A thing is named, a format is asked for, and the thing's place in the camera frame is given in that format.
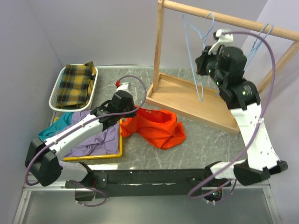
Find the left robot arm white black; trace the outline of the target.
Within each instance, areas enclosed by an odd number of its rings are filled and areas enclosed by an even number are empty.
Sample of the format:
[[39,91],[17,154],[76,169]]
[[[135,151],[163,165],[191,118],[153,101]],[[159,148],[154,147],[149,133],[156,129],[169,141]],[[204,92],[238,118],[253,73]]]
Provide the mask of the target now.
[[76,181],[81,187],[93,182],[93,171],[84,163],[69,163],[63,158],[86,139],[114,126],[121,118],[136,115],[133,97],[127,91],[117,91],[111,100],[95,108],[84,119],[67,130],[44,141],[31,141],[25,160],[26,174],[37,183],[49,186],[56,180]]

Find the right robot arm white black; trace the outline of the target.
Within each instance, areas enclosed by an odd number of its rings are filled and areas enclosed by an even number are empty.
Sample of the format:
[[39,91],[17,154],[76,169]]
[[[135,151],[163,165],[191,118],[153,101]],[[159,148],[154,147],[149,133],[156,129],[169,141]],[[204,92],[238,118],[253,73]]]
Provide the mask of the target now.
[[271,144],[261,116],[262,105],[257,88],[243,77],[247,62],[243,51],[223,45],[213,51],[211,46],[206,46],[195,62],[196,73],[209,76],[218,86],[219,95],[236,120],[247,146],[245,160],[218,161],[206,166],[205,182],[215,186],[221,179],[231,179],[248,186],[287,170],[287,162],[279,159]]

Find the orange t shirt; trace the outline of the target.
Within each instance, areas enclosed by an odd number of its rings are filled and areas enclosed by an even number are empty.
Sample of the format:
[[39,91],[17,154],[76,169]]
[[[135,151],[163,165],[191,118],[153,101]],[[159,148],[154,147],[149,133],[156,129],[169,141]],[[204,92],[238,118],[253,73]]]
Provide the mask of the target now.
[[182,122],[177,115],[168,110],[150,110],[141,108],[137,115],[126,118],[121,124],[121,135],[126,138],[133,133],[140,134],[156,148],[167,150],[186,140]]

